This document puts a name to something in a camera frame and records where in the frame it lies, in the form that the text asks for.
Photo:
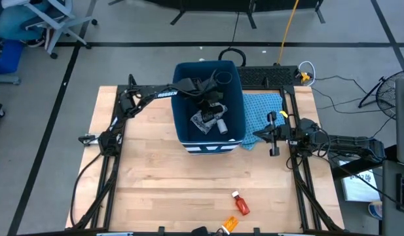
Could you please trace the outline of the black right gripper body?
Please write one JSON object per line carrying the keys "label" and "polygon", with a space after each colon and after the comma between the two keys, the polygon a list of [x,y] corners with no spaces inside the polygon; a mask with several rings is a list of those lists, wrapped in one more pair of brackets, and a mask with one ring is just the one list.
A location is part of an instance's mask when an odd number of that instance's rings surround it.
{"label": "black right gripper body", "polygon": [[277,146],[278,140],[287,140],[290,137],[290,126],[289,125],[276,125],[277,113],[271,111],[268,114],[268,137],[270,139],[270,156],[279,156],[280,149]]}

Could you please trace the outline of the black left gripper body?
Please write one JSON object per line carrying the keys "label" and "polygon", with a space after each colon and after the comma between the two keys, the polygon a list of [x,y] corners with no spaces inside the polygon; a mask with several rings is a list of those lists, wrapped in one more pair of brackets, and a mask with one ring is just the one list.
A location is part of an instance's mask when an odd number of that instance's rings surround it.
{"label": "black left gripper body", "polygon": [[225,106],[220,103],[222,99],[222,92],[208,92],[196,99],[196,106],[202,114],[221,113],[225,111]]}

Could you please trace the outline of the white patterned pouch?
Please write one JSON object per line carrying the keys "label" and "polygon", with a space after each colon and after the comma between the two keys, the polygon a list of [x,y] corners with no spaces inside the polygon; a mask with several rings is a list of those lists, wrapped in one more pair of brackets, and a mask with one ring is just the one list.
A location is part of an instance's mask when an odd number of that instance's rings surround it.
{"label": "white patterned pouch", "polygon": [[191,118],[191,122],[203,133],[203,134],[207,134],[214,125],[217,124],[217,120],[218,119],[222,119],[222,116],[228,111],[227,107],[225,106],[225,111],[221,112],[221,113],[217,113],[217,119],[211,121],[211,114],[209,115],[208,118],[208,122],[204,123],[202,121],[202,113],[201,110],[198,110]]}

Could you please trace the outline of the red medicine bottle white cap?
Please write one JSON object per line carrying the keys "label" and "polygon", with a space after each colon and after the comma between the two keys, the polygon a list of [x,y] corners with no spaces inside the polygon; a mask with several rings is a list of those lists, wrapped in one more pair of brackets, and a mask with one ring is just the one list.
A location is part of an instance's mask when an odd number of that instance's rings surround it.
{"label": "red medicine bottle white cap", "polygon": [[237,206],[238,210],[241,212],[243,216],[250,213],[250,209],[247,206],[245,200],[240,196],[238,191],[233,191],[231,193],[232,197],[235,200],[235,205]]}

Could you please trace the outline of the orange pill bottle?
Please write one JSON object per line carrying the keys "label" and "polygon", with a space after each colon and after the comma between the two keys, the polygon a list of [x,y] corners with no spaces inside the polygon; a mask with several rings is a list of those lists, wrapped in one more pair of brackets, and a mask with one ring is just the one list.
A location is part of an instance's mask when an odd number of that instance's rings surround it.
{"label": "orange pill bottle", "polygon": [[222,225],[221,229],[227,234],[230,235],[235,227],[238,225],[239,221],[234,216],[228,218]]}

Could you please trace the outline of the blue white striped fabric bin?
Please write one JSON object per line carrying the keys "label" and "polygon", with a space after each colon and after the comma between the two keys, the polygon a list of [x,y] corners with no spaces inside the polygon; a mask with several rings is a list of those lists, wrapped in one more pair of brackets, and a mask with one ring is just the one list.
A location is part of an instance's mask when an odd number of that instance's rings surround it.
{"label": "blue white striped fabric bin", "polygon": [[199,110],[193,102],[181,96],[172,97],[172,112],[179,142],[193,155],[228,153],[240,145],[246,135],[246,119],[242,86],[236,66],[231,61],[185,62],[178,64],[174,71],[173,82],[185,78],[209,79],[215,73],[215,79],[221,84],[223,92],[221,104],[228,111],[222,116],[228,128],[226,134],[220,134],[217,124],[203,134],[190,120]]}

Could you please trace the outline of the teal patterned cloth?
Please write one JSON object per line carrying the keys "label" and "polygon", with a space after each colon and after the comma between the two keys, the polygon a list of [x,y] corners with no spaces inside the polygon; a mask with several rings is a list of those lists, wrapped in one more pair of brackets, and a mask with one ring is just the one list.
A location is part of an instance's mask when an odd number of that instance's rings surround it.
{"label": "teal patterned cloth", "polygon": [[267,120],[271,111],[276,112],[276,126],[284,125],[282,97],[277,93],[243,94],[244,112],[246,119],[246,135],[241,143],[244,149],[252,150],[261,139],[253,133],[263,130],[270,122]]}

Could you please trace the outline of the black perforated mat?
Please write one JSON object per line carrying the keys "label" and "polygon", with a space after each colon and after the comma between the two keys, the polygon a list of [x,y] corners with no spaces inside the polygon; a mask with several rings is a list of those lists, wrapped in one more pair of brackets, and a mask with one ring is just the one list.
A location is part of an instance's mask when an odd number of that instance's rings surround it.
{"label": "black perforated mat", "polygon": [[301,72],[297,66],[240,66],[237,71],[243,89],[302,85]]}

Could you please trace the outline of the white printed box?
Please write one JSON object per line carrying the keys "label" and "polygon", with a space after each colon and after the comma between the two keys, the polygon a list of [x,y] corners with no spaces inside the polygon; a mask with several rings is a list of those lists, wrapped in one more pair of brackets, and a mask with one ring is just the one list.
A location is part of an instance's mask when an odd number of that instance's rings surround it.
{"label": "white printed box", "polygon": [[375,178],[379,174],[374,174],[372,170],[366,170],[358,173],[357,176],[349,176],[341,180],[344,200],[366,203],[379,201],[380,194],[370,187],[370,185],[376,187]]}

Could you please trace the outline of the black partition screen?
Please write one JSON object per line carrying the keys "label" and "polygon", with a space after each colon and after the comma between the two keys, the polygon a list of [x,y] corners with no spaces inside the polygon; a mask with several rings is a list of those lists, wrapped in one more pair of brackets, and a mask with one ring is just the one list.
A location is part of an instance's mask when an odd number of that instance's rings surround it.
{"label": "black partition screen", "polygon": [[156,4],[160,7],[176,9],[178,15],[170,22],[175,25],[177,21],[190,11],[207,11],[207,12],[237,12],[244,13],[248,16],[248,20],[252,29],[257,26],[253,19],[254,12],[270,12],[278,10],[289,10],[296,0],[138,0]]}

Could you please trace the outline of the black standing fan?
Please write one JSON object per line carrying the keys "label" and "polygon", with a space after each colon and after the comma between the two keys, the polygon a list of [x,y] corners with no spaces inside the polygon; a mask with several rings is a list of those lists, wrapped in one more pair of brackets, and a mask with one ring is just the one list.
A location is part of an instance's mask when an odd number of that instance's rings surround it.
{"label": "black standing fan", "polygon": [[358,108],[376,103],[380,111],[395,119],[395,82],[397,80],[404,80],[404,70],[390,77],[381,77],[360,101]]}

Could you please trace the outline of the grey cabinet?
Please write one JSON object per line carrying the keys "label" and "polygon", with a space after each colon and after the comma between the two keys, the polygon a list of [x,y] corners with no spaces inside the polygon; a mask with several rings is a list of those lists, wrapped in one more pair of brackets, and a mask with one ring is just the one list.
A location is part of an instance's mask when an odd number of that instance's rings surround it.
{"label": "grey cabinet", "polygon": [[383,236],[404,236],[404,79],[395,82],[396,146],[383,163]]}

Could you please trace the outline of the white office chair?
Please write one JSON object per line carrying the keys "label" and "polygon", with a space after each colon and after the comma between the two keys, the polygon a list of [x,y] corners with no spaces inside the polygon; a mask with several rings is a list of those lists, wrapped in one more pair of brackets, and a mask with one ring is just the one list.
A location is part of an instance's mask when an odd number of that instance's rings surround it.
{"label": "white office chair", "polygon": [[86,49],[92,46],[71,27],[98,21],[73,14],[73,0],[0,0],[0,39],[19,41],[30,47],[44,46],[52,59],[62,35],[72,36]]}

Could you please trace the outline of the blue storage box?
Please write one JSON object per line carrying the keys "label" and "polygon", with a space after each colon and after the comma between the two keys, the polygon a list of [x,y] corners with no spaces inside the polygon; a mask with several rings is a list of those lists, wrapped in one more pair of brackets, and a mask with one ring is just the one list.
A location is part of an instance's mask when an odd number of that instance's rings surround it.
{"label": "blue storage box", "polygon": [[13,73],[18,69],[23,48],[19,41],[0,39],[0,74]]}

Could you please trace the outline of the black aluminium table frame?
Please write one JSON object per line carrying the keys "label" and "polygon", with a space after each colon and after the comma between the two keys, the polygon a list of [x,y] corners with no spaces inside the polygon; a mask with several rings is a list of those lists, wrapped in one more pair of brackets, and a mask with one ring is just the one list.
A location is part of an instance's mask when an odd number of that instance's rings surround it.
{"label": "black aluminium table frame", "polygon": [[[271,157],[259,142],[252,150],[191,155],[177,139],[171,102],[155,100],[126,124],[111,231],[189,232],[218,229],[234,216],[236,232],[297,233],[301,217],[288,147]],[[243,216],[231,193],[250,209]]]}

